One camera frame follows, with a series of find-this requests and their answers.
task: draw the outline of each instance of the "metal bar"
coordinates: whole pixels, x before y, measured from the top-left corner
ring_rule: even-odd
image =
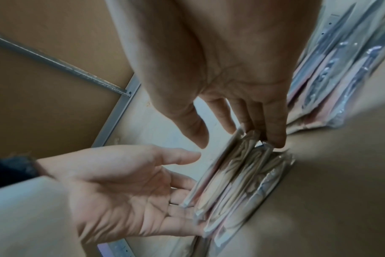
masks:
[[[2,36],[0,34],[0,46],[7,48],[9,50],[15,51],[17,53],[26,55],[34,60],[41,61],[43,63],[46,63],[50,66],[53,66],[59,70],[62,70],[64,72],[68,72],[76,77],[80,77],[88,82],[92,82],[94,84],[97,84],[103,88],[109,89],[114,91],[115,93],[131,97],[130,94],[127,93],[126,90],[121,89],[117,85],[114,85],[106,80],[103,80],[97,76],[94,76],[82,69],[79,69],[67,62],[64,62],[62,60],[59,60],[57,58],[54,58],[52,56],[46,55],[38,50],[35,50],[33,48],[27,47],[25,45],[22,45],[18,42],[14,42],[10,39],[7,39],[6,37]]]
[[[101,131],[99,132],[91,147],[101,147],[105,145],[112,131],[115,129],[116,124],[121,119],[130,101],[138,90],[139,86],[139,79],[136,77],[136,75],[133,75],[128,85],[126,86],[126,90],[131,94],[130,97],[121,96],[119,98],[118,102],[116,103],[115,107],[113,108],[111,114],[109,115],[107,121],[105,122],[104,126],[102,127]]]

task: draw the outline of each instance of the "person's left hand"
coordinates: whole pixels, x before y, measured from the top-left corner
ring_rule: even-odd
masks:
[[[179,207],[195,181],[162,165],[189,164],[200,153],[157,146],[108,146],[38,160],[69,191],[83,243],[127,236],[202,235],[192,208]]]

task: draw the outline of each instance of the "human hand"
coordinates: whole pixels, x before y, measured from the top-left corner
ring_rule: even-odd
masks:
[[[246,130],[284,146],[286,96],[320,0],[106,1],[153,106],[186,137],[208,144],[199,96],[229,133],[226,100]]]
[[[69,191],[83,243],[127,236],[201,235],[182,203],[195,184],[162,165],[189,164],[200,153],[157,146],[108,146],[38,160]]]

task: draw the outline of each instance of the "brown wall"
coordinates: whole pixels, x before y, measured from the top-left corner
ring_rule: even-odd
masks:
[[[122,88],[132,76],[104,0],[0,0],[0,33]],[[0,156],[90,147],[118,99],[0,47]]]

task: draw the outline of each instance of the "stack of plastic packages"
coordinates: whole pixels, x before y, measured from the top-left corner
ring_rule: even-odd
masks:
[[[294,74],[287,133],[343,123],[353,92],[385,57],[385,0],[354,3]]]
[[[195,222],[206,223],[207,239],[197,238],[192,256],[216,256],[293,163],[288,152],[261,143],[259,131],[239,128],[182,204],[194,206]]]

